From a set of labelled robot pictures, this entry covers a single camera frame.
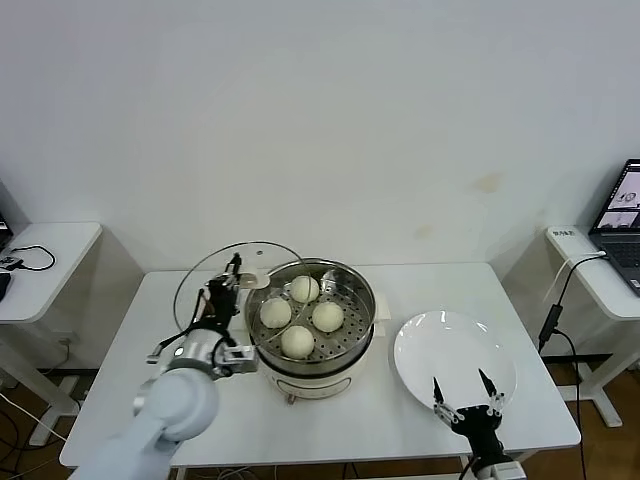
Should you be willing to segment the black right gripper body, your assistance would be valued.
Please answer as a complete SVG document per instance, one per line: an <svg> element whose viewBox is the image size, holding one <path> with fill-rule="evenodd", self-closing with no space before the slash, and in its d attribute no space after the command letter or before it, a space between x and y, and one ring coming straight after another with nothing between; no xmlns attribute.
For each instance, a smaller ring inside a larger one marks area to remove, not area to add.
<svg viewBox="0 0 640 480"><path fill-rule="evenodd" d="M502 413L488 405L465 407L456 411L451 430L469 443L473 456L483 462L503 457L503 446L496 435Z"/></svg>

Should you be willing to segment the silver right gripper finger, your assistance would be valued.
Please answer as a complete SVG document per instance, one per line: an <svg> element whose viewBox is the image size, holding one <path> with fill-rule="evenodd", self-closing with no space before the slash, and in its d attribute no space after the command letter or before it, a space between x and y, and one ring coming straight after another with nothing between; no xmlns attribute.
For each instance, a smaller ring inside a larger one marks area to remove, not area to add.
<svg viewBox="0 0 640 480"><path fill-rule="evenodd" d="M498 390L494 382L486 375L482 369L478 369L482 384L489 398L490 410L498 415L502 414L505 403L505 394Z"/></svg>
<svg viewBox="0 0 640 480"><path fill-rule="evenodd" d="M433 411L436 416L444 424L456 424L458 422L457 412L444 401L444 396L436 377L433 378L433 396Z"/></svg>

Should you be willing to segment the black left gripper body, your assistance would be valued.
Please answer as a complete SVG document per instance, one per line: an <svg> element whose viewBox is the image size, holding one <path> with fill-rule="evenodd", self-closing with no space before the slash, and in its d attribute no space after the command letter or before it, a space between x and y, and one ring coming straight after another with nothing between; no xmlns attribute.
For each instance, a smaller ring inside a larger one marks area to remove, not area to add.
<svg viewBox="0 0 640 480"><path fill-rule="evenodd" d="M239 284L235 277L215 277L206 284L209 293L205 317L215 325L228 328L239 313Z"/></svg>

